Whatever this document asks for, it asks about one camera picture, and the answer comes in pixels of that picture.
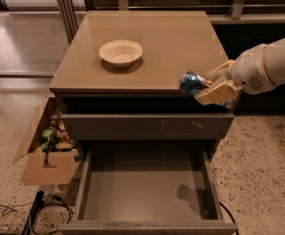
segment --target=tabletop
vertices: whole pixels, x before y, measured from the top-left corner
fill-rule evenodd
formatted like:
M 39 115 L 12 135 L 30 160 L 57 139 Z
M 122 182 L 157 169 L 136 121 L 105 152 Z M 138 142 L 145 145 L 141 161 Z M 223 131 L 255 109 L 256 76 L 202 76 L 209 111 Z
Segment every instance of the tabletop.
M 102 61 L 100 48 L 132 40 L 142 58 L 128 68 Z M 86 14 L 55 77 L 54 93 L 178 93 L 186 71 L 205 75 L 228 58 L 205 12 L 92 11 Z

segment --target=floor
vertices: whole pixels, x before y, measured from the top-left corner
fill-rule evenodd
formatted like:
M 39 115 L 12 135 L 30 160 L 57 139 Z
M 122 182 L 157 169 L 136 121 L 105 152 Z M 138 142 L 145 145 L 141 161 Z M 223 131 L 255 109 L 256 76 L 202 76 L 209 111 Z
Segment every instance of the floor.
M 79 22 L 83 16 L 77 15 Z M 0 12 L 0 71 L 55 72 L 67 49 L 59 14 Z M 48 96 L 49 83 L 49 78 L 0 78 L 0 204 L 18 211 L 0 208 L 0 233 L 21 232 L 38 190 L 61 196 L 72 209 L 75 204 L 78 180 L 24 186 L 26 157 L 12 164 L 34 108 Z M 285 116 L 236 117 L 217 148 L 212 170 L 218 197 L 235 216 L 240 234 L 285 235 Z M 50 208 L 39 214 L 35 231 L 57 229 L 67 220 L 65 210 Z

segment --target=robotic hand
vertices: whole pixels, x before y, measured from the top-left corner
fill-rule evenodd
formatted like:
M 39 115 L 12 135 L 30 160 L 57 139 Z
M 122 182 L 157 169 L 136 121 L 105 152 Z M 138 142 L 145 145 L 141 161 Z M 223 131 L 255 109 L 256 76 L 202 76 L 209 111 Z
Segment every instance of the robotic hand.
M 285 38 L 243 52 L 207 74 L 213 85 L 195 98 L 203 105 L 233 100 L 241 90 L 252 95 L 285 83 Z

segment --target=open cardboard box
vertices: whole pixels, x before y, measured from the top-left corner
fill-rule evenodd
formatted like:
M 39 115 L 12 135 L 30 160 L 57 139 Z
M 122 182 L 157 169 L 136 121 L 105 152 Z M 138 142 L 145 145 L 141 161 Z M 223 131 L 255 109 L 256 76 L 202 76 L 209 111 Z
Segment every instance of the open cardboard box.
M 45 153 L 32 153 L 36 147 L 45 143 L 42 132 L 50 126 L 50 117 L 56 108 L 54 95 L 40 104 L 35 109 L 19 144 L 13 164 L 28 155 L 23 177 L 24 185 L 68 184 L 79 167 L 80 158 L 76 149 L 71 152 L 49 153 L 48 164 L 45 163 Z

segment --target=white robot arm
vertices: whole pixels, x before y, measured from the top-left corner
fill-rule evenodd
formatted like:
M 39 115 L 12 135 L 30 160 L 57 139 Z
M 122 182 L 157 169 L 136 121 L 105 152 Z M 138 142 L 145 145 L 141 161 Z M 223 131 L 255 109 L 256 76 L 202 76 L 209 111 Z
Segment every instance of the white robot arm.
M 285 38 L 271 44 L 261 44 L 243 52 L 235 61 L 229 61 L 211 71 L 207 78 L 215 84 L 235 82 L 236 86 L 211 86 L 196 99 L 202 104 L 211 104 L 211 99 L 234 99 L 239 89 L 256 95 L 271 91 L 285 83 Z

